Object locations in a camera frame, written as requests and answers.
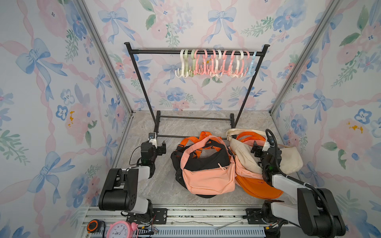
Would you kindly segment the orange crossbody bag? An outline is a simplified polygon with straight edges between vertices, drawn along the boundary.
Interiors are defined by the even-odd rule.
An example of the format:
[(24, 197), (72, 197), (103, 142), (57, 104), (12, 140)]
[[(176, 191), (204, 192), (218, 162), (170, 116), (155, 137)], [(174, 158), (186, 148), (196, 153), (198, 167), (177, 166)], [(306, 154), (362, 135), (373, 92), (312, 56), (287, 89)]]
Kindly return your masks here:
[[(204, 138), (206, 138), (210, 135), (212, 135), (210, 132), (202, 131), (200, 133), (199, 137), (195, 137), (195, 136), (187, 137), (187, 138), (183, 139), (181, 141), (181, 143), (177, 146), (176, 151), (183, 152), (187, 146), (191, 146), (193, 144), (196, 144), (199, 141), (203, 140)], [(212, 152), (213, 150), (215, 150), (216, 152), (219, 152), (221, 150), (221, 148), (216, 147), (216, 146), (212, 146), (212, 144), (210, 142), (209, 144), (207, 144), (206, 148), (201, 148), (201, 149), (196, 150), (194, 152), (193, 158), (200, 158), (203, 150), (207, 150), (207, 152)]]
[(266, 184), (258, 184), (251, 179), (240, 177), (236, 174), (236, 184), (250, 196), (259, 199), (277, 199), (283, 195), (283, 191)]

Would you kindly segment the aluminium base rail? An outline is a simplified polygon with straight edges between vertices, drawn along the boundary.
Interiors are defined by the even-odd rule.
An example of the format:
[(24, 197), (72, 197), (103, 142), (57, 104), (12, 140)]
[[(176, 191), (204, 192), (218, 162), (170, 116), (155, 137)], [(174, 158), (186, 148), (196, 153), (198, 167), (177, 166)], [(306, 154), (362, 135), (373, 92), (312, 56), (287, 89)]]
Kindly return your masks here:
[[(154, 205), (156, 209), (166, 209), (164, 215), (154, 218), (152, 226), (145, 228), (139, 238), (264, 238), (266, 224), (260, 218), (243, 219), (262, 206), (256, 205)], [(102, 231), (89, 234), (86, 230), (90, 220), (106, 222), (106, 234), (109, 226), (126, 221), (118, 211), (101, 211), (90, 208), (76, 238), (102, 238)], [(281, 238), (317, 238), (309, 237), (302, 229), (292, 223), (282, 225)]]

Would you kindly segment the light blue hook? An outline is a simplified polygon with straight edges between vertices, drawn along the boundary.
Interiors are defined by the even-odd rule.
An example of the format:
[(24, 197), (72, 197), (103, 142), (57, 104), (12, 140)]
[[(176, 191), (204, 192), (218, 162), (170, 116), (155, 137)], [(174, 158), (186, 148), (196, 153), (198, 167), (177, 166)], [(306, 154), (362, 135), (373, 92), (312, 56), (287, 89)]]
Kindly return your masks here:
[(254, 67), (254, 64), (256, 62), (256, 56), (257, 56), (257, 51), (255, 51), (251, 57), (251, 62), (249, 63), (246, 70), (246, 76), (253, 76), (255, 74), (256, 69)]

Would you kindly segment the orange black tape measure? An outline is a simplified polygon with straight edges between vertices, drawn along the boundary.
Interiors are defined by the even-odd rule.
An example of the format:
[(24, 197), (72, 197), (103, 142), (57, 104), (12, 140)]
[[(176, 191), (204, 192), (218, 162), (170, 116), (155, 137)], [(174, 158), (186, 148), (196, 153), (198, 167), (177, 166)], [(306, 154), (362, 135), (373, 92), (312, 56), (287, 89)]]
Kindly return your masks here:
[(105, 234), (106, 223), (104, 221), (94, 219), (91, 220), (86, 227), (86, 230), (89, 234), (99, 233)]

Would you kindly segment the beige crossbody bag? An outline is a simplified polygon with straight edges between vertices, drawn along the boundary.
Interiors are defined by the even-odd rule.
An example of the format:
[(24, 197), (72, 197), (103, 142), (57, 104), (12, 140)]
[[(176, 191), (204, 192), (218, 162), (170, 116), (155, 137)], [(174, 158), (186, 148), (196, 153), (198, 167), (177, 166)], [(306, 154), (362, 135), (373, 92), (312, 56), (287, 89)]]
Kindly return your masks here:
[[(267, 139), (266, 133), (249, 129), (229, 129), (226, 136), (232, 152), (235, 154), (236, 159), (238, 159), (236, 163), (237, 175), (261, 179), (262, 168), (259, 165), (261, 160), (251, 153), (251, 149), (254, 142), (259, 146), (265, 145)], [(282, 147), (278, 154), (282, 157), (280, 169), (284, 173), (290, 175), (303, 167), (301, 155), (296, 147)]]

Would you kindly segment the black clothes rack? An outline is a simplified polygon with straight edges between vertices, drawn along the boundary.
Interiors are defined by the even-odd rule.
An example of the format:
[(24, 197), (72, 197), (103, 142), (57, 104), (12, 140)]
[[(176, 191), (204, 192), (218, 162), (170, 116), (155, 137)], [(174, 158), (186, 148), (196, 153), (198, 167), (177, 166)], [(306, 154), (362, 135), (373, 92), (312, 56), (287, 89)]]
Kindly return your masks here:
[(135, 60), (135, 55), (139, 55), (139, 54), (180, 55), (181, 56), (181, 62), (182, 62), (182, 64), (184, 64), (184, 66), (181, 68), (181, 77), (185, 78), (187, 75), (188, 76), (190, 75), (190, 72), (185, 73), (185, 67), (188, 65), (188, 63), (187, 63), (188, 55), (190, 55), (191, 59), (194, 60), (195, 63), (197, 63), (197, 57), (196, 57), (197, 55), (203, 55), (203, 57), (205, 59), (207, 58), (207, 56), (210, 55), (213, 59), (215, 59), (216, 57), (214, 56), (214, 51), (213, 50), (203, 50), (203, 51), (200, 51), (200, 50), (196, 49), (193, 52), (188, 52), (187, 50), (139, 50), (139, 49), (133, 49), (131, 44), (129, 42), (125, 42), (124, 45), (126, 46), (128, 54), (130, 55), (130, 58), (132, 60), (132, 64), (133, 64), (135, 72), (137, 74), (140, 86), (142, 88), (142, 92), (144, 94), (144, 98), (145, 98), (145, 100), (147, 102), (149, 111), (150, 111), (151, 116), (153, 118), (153, 121), (154, 121), (154, 133), (156, 133), (157, 137), (163, 137), (163, 138), (186, 138), (183, 135), (164, 135), (164, 134), (159, 134), (160, 120), (164, 119), (164, 118), (166, 118), (166, 119), (184, 119), (184, 120), (229, 121), (231, 128), (233, 128), (233, 129), (236, 128), (236, 126), (238, 125), (238, 121), (239, 121), (239, 119), (241, 117), (241, 114), (244, 111), (244, 108), (245, 108), (245, 105), (246, 105), (247, 100), (249, 98), (251, 89), (252, 89), (252, 87), (254, 85), (254, 82), (255, 82), (255, 80), (257, 78), (257, 75), (258, 75), (259, 70), (260, 70), (260, 68), (262, 66), (264, 58), (265, 58), (265, 56), (267, 54), (268, 49), (270, 48), (270, 44), (265, 44), (263, 46), (262, 51), (260, 51), (260, 52), (248, 52), (248, 51), (243, 52), (243, 55), (245, 55), (248, 58), (250, 58), (253, 62), (255, 61), (256, 57), (259, 57), (259, 61), (257, 63), (256, 69), (255, 69), (255, 71), (253, 73), (251, 73), (252, 66), (250, 65), (248, 67), (247, 75), (251, 75), (252, 78), (251, 78), (251, 81), (250, 81), (250, 84), (249, 84), (249, 89), (247, 90), (245, 98), (244, 98), (244, 100), (242, 102), (242, 105), (241, 105), (240, 111), (238, 113), (238, 116), (235, 116), (233, 113), (231, 113), (229, 118), (205, 118), (205, 117), (185, 117), (185, 116), (163, 116), (163, 115), (161, 115), (161, 111), (160, 110), (157, 111), (156, 115), (155, 115), (154, 114), (154, 110), (153, 110), (152, 105), (151, 105), (151, 102), (150, 102), (150, 100), (148, 98), (148, 93), (147, 93), (147, 90), (146, 90), (145, 85), (143, 83), (142, 76), (140, 74), (140, 71), (139, 71), (139, 68), (138, 68), (138, 65), (137, 65), (137, 61)]

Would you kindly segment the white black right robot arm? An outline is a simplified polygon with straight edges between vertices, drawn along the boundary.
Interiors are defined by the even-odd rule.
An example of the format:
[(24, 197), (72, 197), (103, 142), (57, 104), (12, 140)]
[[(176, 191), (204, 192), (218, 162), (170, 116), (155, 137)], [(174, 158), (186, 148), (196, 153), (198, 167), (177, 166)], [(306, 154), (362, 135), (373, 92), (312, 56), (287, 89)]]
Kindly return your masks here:
[(264, 181), (296, 199), (295, 205), (280, 200), (266, 200), (261, 211), (248, 215), (269, 224), (267, 235), (280, 236), (285, 224), (302, 229), (304, 234), (319, 238), (342, 237), (346, 227), (332, 192), (286, 175), (280, 168), (281, 150), (277, 143), (254, 143), (251, 152), (260, 158)]

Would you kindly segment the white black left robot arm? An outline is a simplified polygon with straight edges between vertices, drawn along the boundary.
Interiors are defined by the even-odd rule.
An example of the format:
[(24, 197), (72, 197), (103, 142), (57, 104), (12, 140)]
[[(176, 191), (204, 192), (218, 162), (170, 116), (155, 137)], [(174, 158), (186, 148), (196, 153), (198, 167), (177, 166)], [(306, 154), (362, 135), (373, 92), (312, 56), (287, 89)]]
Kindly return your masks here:
[(156, 158), (166, 154), (166, 143), (155, 146), (147, 141), (140, 148), (141, 158), (134, 167), (109, 170), (99, 197), (100, 210), (150, 213), (152, 202), (138, 196), (138, 185), (139, 182), (153, 177)]

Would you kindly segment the pink alarm clock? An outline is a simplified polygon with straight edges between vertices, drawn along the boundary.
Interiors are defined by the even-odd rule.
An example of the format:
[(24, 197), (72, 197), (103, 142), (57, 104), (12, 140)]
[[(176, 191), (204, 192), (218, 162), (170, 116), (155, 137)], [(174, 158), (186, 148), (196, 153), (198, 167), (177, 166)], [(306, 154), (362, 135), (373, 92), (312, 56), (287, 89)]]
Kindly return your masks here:
[(110, 225), (106, 238), (137, 238), (138, 233), (137, 223), (119, 221)]

